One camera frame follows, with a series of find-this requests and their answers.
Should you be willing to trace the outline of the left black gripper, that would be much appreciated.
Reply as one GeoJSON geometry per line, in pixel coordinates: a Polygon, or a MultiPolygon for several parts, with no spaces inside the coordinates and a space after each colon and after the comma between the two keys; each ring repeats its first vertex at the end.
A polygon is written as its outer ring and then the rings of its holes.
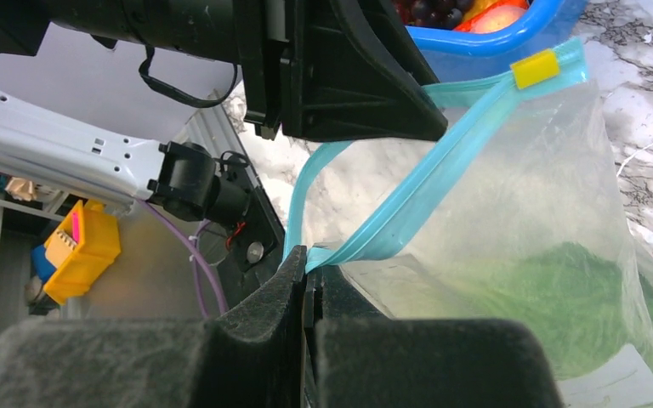
{"type": "Polygon", "coordinates": [[[436,141],[438,81],[390,1],[234,1],[237,49],[257,135],[312,142],[436,141]]]}

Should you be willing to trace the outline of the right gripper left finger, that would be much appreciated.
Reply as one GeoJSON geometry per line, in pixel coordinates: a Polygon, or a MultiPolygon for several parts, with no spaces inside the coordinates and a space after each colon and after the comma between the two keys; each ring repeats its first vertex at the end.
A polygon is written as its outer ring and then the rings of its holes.
{"type": "Polygon", "coordinates": [[[301,407],[304,246],[222,316],[27,321],[0,336],[0,407],[301,407]]]}

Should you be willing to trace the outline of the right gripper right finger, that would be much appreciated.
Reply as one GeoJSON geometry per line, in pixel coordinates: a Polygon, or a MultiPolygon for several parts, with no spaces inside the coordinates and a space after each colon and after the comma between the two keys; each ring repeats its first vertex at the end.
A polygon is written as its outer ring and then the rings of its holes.
{"type": "Polygon", "coordinates": [[[560,407],[534,334],[500,319],[391,320],[336,267],[308,274],[314,407],[560,407]]]}

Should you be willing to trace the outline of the clear zip top bag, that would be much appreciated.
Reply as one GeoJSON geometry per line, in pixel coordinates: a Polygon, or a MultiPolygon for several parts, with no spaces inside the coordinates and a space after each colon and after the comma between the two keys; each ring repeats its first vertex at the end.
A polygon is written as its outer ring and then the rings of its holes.
{"type": "MultiPolygon", "coordinates": [[[[563,243],[653,286],[653,270],[638,266],[580,40],[425,91],[451,118],[436,143],[325,143],[304,164],[285,242],[308,247],[307,270],[338,266],[396,319],[459,319],[418,313],[430,270],[563,243]]],[[[631,343],[581,376],[556,379],[567,407],[653,407],[653,370],[631,343]]]]}

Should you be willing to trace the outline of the green toy lettuce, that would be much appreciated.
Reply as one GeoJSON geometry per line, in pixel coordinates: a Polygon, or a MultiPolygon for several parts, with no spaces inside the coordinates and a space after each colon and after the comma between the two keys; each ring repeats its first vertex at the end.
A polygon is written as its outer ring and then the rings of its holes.
{"type": "Polygon", "coordinates": [[[595,369],[628,343],[653,370],[653,286],[584,246],[563,243],[518,260],[472,259],[426,277],[420,315],[519,320],[559,379],[595,369]]]}

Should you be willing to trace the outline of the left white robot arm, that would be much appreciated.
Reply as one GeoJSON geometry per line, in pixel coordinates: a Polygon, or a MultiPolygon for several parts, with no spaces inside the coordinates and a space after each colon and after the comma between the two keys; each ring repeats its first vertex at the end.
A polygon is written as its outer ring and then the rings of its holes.
{"type": "MultiPolygon", "coordinates": [[[[156,50],[230,64],[246,120],[265,138],[436,141],[448,126],[425,91],[437,76],[388,1],[0,1],[0,54],[35,55],[50,24],[107,48],[142,45],[141,80],[192,108],[221,99],[153,77],[156,50]]],[[[289,248],[248,167],[243,154],[114,133],[0,91],[0,173],[221,225],[227,254],[212,282],[221,310],[267,282],[289,248]]]]}

